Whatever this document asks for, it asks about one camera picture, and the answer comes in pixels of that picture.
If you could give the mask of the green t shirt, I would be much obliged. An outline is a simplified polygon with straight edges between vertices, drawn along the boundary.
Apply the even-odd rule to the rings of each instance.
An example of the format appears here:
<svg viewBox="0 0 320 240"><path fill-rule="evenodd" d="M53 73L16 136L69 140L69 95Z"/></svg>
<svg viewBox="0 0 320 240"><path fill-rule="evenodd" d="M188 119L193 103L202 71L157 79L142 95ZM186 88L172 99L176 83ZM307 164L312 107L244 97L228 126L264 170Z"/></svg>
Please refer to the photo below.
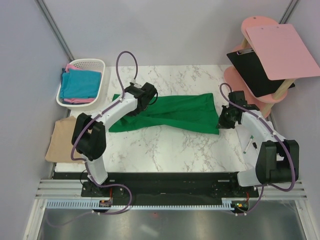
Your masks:
<svg viewBox="0 0 320 240"><path fill-rule="evenodd" d="M219 116L214 95L160 96L155 104L136 116L124 116L110 128L110 133L122 133L142 128L166 125L202 134L219 135Z"/></svg>

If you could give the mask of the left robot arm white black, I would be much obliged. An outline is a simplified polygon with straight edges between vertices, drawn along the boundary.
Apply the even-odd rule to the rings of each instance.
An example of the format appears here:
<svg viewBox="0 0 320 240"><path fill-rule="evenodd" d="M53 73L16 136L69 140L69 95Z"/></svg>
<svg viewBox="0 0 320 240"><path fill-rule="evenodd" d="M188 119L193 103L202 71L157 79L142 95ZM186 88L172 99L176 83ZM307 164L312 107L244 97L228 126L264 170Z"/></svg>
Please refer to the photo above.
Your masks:
<svg viewBox="0 0 320 240"><path fill-rule="evenodd" d="M84 162L88 177L93 182L92 191L99 197L106 196L110 191L110 185L105 181L108 172L103 160L107 148L106 133L122 117L137 116L154 104L157 98L158 91L154 85L147 82L140 87L130 83L124 93L95 117L81 113L76 118L71 138L71 159L76 160L75 152L81 154L80 160Z"/></svg>

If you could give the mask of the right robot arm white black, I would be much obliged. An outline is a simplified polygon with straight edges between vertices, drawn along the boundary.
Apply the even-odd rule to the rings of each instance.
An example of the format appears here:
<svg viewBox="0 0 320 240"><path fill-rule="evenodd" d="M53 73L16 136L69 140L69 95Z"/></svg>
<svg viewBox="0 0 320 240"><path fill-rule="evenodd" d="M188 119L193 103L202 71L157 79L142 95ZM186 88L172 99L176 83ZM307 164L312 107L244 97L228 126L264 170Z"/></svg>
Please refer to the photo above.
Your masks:
<svg viewBox="0 0 320 240"><path fill-rule="evenodd" d="M258 149L255 167L237 173L229 184L235 197L242 196L250 186L273 186L289 192L299 178L300 147L296 140L279 134L263 117L259 108L248 104L243 91L232 91L223 96L228 106L222 106L218 129L234 129L242 125L253 136Z"/></svg>

